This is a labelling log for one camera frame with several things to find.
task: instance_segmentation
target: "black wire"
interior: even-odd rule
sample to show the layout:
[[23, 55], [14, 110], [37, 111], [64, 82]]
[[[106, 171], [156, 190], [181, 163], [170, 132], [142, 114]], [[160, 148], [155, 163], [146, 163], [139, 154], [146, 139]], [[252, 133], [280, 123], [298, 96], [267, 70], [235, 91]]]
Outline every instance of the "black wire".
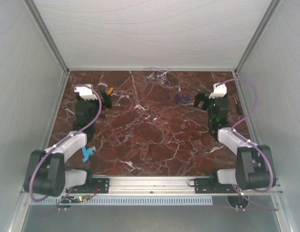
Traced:
[[189, 182], [188, 182], [188, 186], [190, 186], [190, 187], [195, 187], [195, 185], [190, 185], [190, 182], [191, 181], [194, 181], [194, 179], [192, 179], [192, 180], [189, 180]]
[[159, 135], [155, 140], [153, 140], [150, 144], [149, 144], [149, 152], [150, 152], [150, 155], [151, 155], [151, 157], [152, 157], [152, 161], [153, 161], [153, 164], [155, 165], [155, 166], [157, 166], [158, 167], [158, 165], [155, 163], [155, 161], [154, 161], [154, 157], [153, 157], [153, 154], [152, 154], [152, 151], [151, 151], [151, 145], [158, 139], [158, 138], [160, 138], [161, 136]]

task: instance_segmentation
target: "gray wall panel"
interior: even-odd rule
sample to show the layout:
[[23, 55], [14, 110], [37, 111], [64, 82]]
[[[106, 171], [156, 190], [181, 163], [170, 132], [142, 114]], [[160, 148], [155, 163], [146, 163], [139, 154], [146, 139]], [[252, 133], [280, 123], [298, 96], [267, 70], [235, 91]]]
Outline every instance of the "gray wall panel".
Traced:
[[42, 148], [62, 70], [22, 0], [0, 0], [0, 232], [22, 188], [30, 153]]
[[[252, 117], [259, 140], [273, 153], [293, 231], [300, 231], [300, 0], [282, 0], [240, 71], [256, 83], [260, 102]], [[245, 100], [254, 95], [242, 84]]]
[[34, 0], [69, 68], [236, 68], [271, 0]]

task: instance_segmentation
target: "red marble tabletop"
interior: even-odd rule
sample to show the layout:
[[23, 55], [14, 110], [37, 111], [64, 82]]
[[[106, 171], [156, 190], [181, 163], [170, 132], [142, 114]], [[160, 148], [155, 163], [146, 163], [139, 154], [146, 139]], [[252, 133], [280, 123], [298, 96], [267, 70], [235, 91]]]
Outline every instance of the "red marble tabletop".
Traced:
[[[172, 88], [155, 79], [155, 71], [73, 71], [68, 79], [49, 145], [72, 130], [75, 110], [73, 85], [91, 83], [98, 91], [113, 87], [113, 108], [95, 123], [96, 134], [89, 143], [98, 153], [82, 161], [81, 150], [67, 162], [66, 169], [87, 168], [105, 175], [209, 175], [216, 169], [235, 167], [236, 156], [208, 132], [208, 115], [193, 108], [198, 91], [210, 93], [212, 85], [233, 78], [231, 72], [171, 72]], [[241, 117], [233, 100], [239, 102], [234, 82], [227, 83], [228, 120]], [[181, 92], [183, 103], [176, 99]], [[237, 127], [249, 138], [246, 123]]]

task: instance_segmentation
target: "aluminum frame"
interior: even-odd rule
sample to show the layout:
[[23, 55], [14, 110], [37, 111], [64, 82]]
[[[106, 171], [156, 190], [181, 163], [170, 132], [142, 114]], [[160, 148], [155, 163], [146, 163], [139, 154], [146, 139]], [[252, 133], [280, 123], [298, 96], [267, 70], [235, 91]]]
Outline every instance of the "aluminum frame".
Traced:
[[259, 38], [261, 37], [261, 35], [263, 34], [267, 24], [269, 23], [272, 15], [274, 14], [275, 10], [277, 9], [277, 6], [279, 5], [279, 3], [281, 2], [281, 0], [272, 0], [270, 5], [268, 6], [268, 9], [266, 10], [260, 24], [257, 26], [250, 42], [248, 43], [248, 46], [246, 48], [246, 50], [244, 51], [242, 57], [240, 58], [240, 61], [236, 67], [236, 72], [240, 72], [240, 70], [243, 68], [249, 54], [251, 53], [251, 51], [253, 50], [254, 46], [256, 45], [257, 41], [259, 40]]
[[10, 219], [7, 232], [21, 232], [29, 205], [30, 195], [21, 193], [15, 205], [15, 210]]
[[[233, 72], [233, 77], [234, 78], [239, 78], [240, 76], [239, 76], [238, 73]], [[243, 113], [245, 115], [248, 115], [248, 113], [250, 111], [248, 109], [248, 105], [246, 103], [245, 96], [244, 96], [244, 93], [242, 91], [241, 84], [240, 84], [239, 81], [235, 81], [235, 84], [236, 84], [237, 92], [239, 94], [239, 98], [240, 98], [240, 102], [241, 102], [241, 105], [242, 105]], [[259, 141], [258, 136], [256, 134], [256, 130], [254, 128], [254, 124], [253, 124], [251, 118], [248, 118], [246, 120], [246, 122], [247, 122], [247, 126], [248, 126], [248, 129], [249, 129], [249, 133], [250, 133], [252, 141], [255, 142], [255, 143], [261, 144], [261, 142]], [[287, 217], [286, 217], [285, 210], [284, 210], [283, 205], [282, 205], [281, 197], [278, 196], [278, 195], [273, 195], [271, 197], [271, 200], [272, 200], [273, 205], [276, 208], [279, 209], [278, 211], [276, 211], [276, 216], [277, 216], [278, 223], [279, 223], [281, 231], [282, 232], [292, 232], [292, 229], [291, 229], [291, 227], [289, 225], [289, 222], [287, 220]]]
[[27, 6], [28, 10], [30, 11], [30, 14], [33, 16], [39, 30], [43, 34], [43, 37], [45, 38], [47, 44], [49, 45], [54, 57], [57, 59], [59, 65], [61, 66], [63, 71], [67, 73], [69, 71], [68, 67], [65, 64], [65, 61], [62, 58], [52, 36], [50, 35], [50, 32], [49, 32], [48, 28], [46, 27], [35, 3], [33, 2], [33, 0], [24, 0], [24, 3]]
[[[196, 68], [196, 69], [186, 69], [186, 68], [162, 68], [168, 69], [171, 71], [176, 72], [233, 72], [233, 68]], [[130, 68], [70, 68], [69, 71], [143, 71], [145, 68], [137, 68], [137, 67], [130, 67]]]

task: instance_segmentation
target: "enclosure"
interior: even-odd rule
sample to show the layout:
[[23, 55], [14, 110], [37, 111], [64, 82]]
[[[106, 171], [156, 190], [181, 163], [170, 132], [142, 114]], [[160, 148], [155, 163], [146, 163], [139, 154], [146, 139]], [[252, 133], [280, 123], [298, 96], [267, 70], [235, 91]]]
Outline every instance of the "enclosure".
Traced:
[[[226, 198], [237, 193], [190, 186], [236, 167], [193, 104], [235, 79], [235, 124], [255, 104], [239, 78], [259, 102], [236, 129], [271, 148], [277, 177], [245, 194], [276, 212], [237, 212]], [[113, 105], [95, 122], [97, 154], [83, 161], [80, 149], [65, 169], [109, 178], [109, 192], [54, 209], [60, 197], [36, 203], [23, 182], [31, 152], [73, 130], [79, 84], [113, 88]], [[162, 228], [300, 231], [300, 0], [0, 0], [0, 231]]]

